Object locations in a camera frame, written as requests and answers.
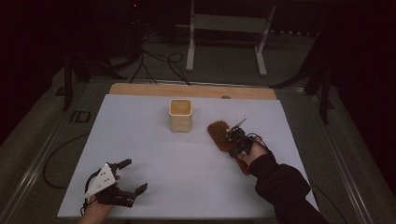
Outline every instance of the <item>metal stand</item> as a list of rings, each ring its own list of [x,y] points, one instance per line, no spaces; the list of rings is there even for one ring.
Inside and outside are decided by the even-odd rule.
[[[271,10],[266,19],[260,18],[241,18],[231,16],[217,16],[195,14],[195,0],[191,0],[191,14],[190,14],[190,44],[189,52],[187,54],[186,70],[191,72],[194,66],[195,41],[194,31],[196,29],[218,30],[218,31],[235,31],[262,34],[262,41],[254,48],[256,54],[257,65],[259,67],[259,75],[261,77],[267,76],[264,59],[262,57],[262,49],[265,40],[270,31],[271,22],[275,14],[276,5],[271,6]]]

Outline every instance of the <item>brush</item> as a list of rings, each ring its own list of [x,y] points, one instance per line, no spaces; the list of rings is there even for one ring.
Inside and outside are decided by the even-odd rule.
[[[224,120],[218,120],[207,126],[207,131],[209,132],[210,137],[212,137],[216,146],[218,146],[218,148],[223,152],[229,152],[234,145],[234,142],[230,141],[227,137],[227,131],[229,129],[230,126]],[[237,157],[235,160],[238,163],[239,168],[241,168],[241,171],[245,175],[250,175],[248,165]]]

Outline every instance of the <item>robotic hand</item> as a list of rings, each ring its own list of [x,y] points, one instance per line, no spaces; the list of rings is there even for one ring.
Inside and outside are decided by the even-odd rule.
[[[271,150],[268,148],[267,145],[263,141],[258,142],[254,139],[254,136],[257,136],[257,134],[250,133],[250,134],[245,134],[244,130],[242,130],[239,126],[247,119],[245,117],[242,119],[239,123],[234,125],[228,132],[227,132],[227,138],[230,142],[233,143],[233,147],[229,151],[229,154],[232,158],[238,157],[239,154],[242,152],[245,152],[247,155],[250,154],[251,147],[253,146],[253,143],[257,143],[261,145],[268,154],[273,155]]]
[[[134,205],[134,200],[137,196],[144,193],[148,188],[148,184],[144,184],[139,188],[135,189],[134,192],[122,191],[116,186],[116,172],[117,169],[122,169],[125,166],[131,164],[131,159],[122,161],[120,163],[106,163],[105,166],[93,173],[87,180],[85,185],[85,202],[84,208],[88,204],[88,198],[95,195],[96,200],[99,203],[113,204],[126,207],[132,207]]]

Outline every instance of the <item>table leg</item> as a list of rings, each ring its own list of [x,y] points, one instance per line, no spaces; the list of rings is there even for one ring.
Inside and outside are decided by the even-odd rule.
[[[256,54],[257,65],[259,66],[259,75],[261,77],[267,76],[267,70],[265,69],[264,58],[262,57],[262,49],[264,48],[265,40],[270,32],[271,22],[274,17],[276,10],[276,5],[272,5],[270,13],[267,17],[264,29],[262,31],[262,41],[259,46],[254,48],[254,52]]]
[[[189,44],[189,52],[187,53],[187,66],[186,71],[192,72],[194,67],[194,54],[195,54],[195,42],[194,42],[194,19],[195,19],[195,10],[194,10],[195,1],[191,0],[191,14],[190,14],[190,44]]]

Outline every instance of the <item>hand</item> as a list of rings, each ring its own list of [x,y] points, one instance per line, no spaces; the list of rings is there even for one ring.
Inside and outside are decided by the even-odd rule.
[[[260,136],[254,137],[254,140],[261,142],[262,138]],[[255,161],[257,158],[259,158],[262,155],[267,154],[267,151],[259,144],[253,143],[253,146],[251,147],[250,154],[239,154],[238,158],[242,161],[244,161],[247,166],[249,166],[253,161]]]
[[[111,209],[113,209],[114,205],[112,204],[103,204],[99,203],[95,196],[91,196],[90,201],[88,202],[88,206],[85,209],[84,216],[79,221],[78,224],[99,224],[105,221],[110,213]]]

